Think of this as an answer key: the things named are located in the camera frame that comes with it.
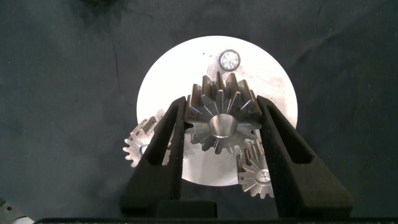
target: metal gear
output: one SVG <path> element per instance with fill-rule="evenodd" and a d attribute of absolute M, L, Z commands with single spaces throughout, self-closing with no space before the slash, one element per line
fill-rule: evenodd
<path fill-rule="evenodd" d="M 247 148 L 236 156 L 236 167 L 238 172 L 238 183 L 242 185 L 244 192 L 250 191 L 252 197 L 260 194 L 265 198 L 267 194 L 274 197 L 271 177 L 259 140 L 246 141 Z"/>
<path fill-rule="evenodd" d="M 185 121 L 193 124 L 186 130 L 192 144 L 202 144 L 202 150 L 213 147 L 216 154 L 222 149 L 229 153 L 234 147 L 246 147 L 245 139 L 256 140 L 252 130 L 260 129 L 260 107 L 246 80 L 239 83 L 234 73 L 223 81 L 217 72 L 216 81 L 203 76 L 202 86 L 194 84 L 188 96 Z"/>
<path fill-rule="evenodd" d="M 124 147 L 123 151 L 128 152 L 129 155 L 125 157 L 126 160 L 131 160 L 131 167 L 136 167 L 141 160 L 142 155 L 145 153 L 150 140 L 154 136 L 156 126 L 159 121 L 163 118 L 164 111 L 159 110 L 155 116 L 151 116 L 148 119 L 143 120 L 138 124 L 134 130 L 130 133 L 130 136 L 124 140 L 129 147 Z M 170 151 L 166 150 L 163 165 L 169 162 Z"/>

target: black cloth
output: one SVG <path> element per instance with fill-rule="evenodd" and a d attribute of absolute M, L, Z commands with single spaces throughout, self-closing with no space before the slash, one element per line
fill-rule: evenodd
<path fill-rule="evenodd" d="M 289 75 L 298 132 L 355 199 L 353 217 L 398 216 L 398 1 L 0 2 L 0 196 L 37 220 L 121 217 L 124 138 L 141 82 L 166 51 L 227 35 Z M 183 182 L 221 218 L 277 218 L 240 186 Z"/>

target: metal disc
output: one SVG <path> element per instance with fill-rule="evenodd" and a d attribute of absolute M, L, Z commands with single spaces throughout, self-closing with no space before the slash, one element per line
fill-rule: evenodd
<path fill-rule="evenodd" d="M 266 51 L 244 40 L 209 36 L 188 40 L 163 54 L 150 68 L 138 94 L 138 122 L 167 111 L 170 104 L 181 96 L 187 96 L 192 85 L 201 85 L 202 76 L 215 80 L 221 72 L 226 78 L 231 72 L 219 64 L 219 54 L 225 50 L 239 54 L 239 67 L 232 71 L 238 81 L 245 79 L 255 95 L 270 99 L 289 122 L 296 127 L 297 99 L 293 85 L 284 69 Z M 238 184 L 235 155 L 222 152 L 215 155 L 201 146 L 191 145 L 185 135 L 185 153 L 182 178 L 190 182 L 210 186 Z"/>

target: shiny metal surface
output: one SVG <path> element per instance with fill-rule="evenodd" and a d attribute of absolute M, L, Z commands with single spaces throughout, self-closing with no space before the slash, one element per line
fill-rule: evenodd
<path fill-rule="evenodd" d="M 33 224 L 34 221 L 28 217 L 18 218 L 14 220 L 11 224 Z"/>
<path fill-rule="evenodd" d="M 238 122 L 229 114 L 219 114 L 210 119 L 209 129 L 216 138 L 228 138 L 238 130 Z"/>
<path fill-rule="evenodd" d="M 251 131 L 260 129 L 261 110 L 245 80 L 237 81 L 230 73 L 223 80 L 218 72 L 215 81 L 203 77 L 202 86 L 194 84 L 188 97 L 185 121 L 193 124 L 186 130 L 192 144 L 202 144 L 202 150 L 214 148 L 233 153 L 234 147 L 246 147 L 244 140 L 256 140 Z"/>
<path fill-rule="evenodd" d="M 220 54 L 218 62 L 224 71 L 232 72 L 239 67 L 241 57 L 234 50 L 225 50 Z"/>
<path fill-rule="evenodd" d="M 214 80 L 217 71 L 221 71 L 223 78 L 228 76 L 230 72 L 221 69 L 218 58 L 225 49 L 234 49 L 241 57 L 240 66 L 234 71 L 236 78 L 247 80 L 256 96 L 270 99 L 296 127 L 297 100 L 284 69 L 256 45 L 223 36 L 188 40 L 163 54 L 142 82 L 137 99 L 137 120 L 156 114 L 159 108 L 167 111 L 171 102 L 189 94 L 192 84 L 201 83 L 204 75 Z M 238 184 L 236 155 L 222 151 L 214 156 L 214 152 L 201 151 L 201 144 L 192 144 L 190 140 L 190 135 L 186 134 L 183 179 L 210 186 Z"/>
<path fill-rule="evenodd" d="M 129 145 L 129 147 L 123 148 L 123 151 L 129 153 L 125 159 L 132 161 L 131 167 L 136 167 L 138 165 L 142 155 L 145 153 L 145 150 L 154 136 L 157 124 L 163 116 L 164 111 L 159 110 L 155 116 L 144 119 L 136 128 L 134 128 L 134 130 L 132 130 L 130 136 L 124 140 L 124 142 Z M 170 151 L 166 150 L 164 161 L 162 163 L 163 165 L 169 162 L 169 154 Z"/>
<path fill-rule="evenodd" d="M 247 141 L 247 148 L 236 156 L 236 170 L 238 182 L 242 185 L 243 191 L 250 191 L 250 195 L 265 198 L 267 194 L 274 197 L 271 177 L 269 176 L 266 156 L 262 145 L 258 140 Z"/>

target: large bevel gear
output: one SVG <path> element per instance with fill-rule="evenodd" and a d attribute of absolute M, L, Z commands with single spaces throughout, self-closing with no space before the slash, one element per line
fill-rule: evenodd
<path fill-rule="evenodd" d="M 193 124 L 186 130 L 192 144 L 202 144 L 202 150 L 214 147 L 233 153 L 234 147 L 246 147 L 245 139 L 256 140 L 252 130 L 260 129 L 260 107 L 246 80 L 239 83 L 234 73 L 223 81 L 220 72 L 216 81 L 203 76 L 202 86 L 194 84 L 188 96 L 185 121 Z"/>
<path fill-rule="evenodd" d="M 264 149 L 258 139 L 255 142 L 246 141 L 246 145 L 247 148 L 236 156 L 239 184 L 243 191 L 250 191 L 252 197 L 257 194 L 260 198 L 265 198 L 267 194 L 274 197 Z"/>

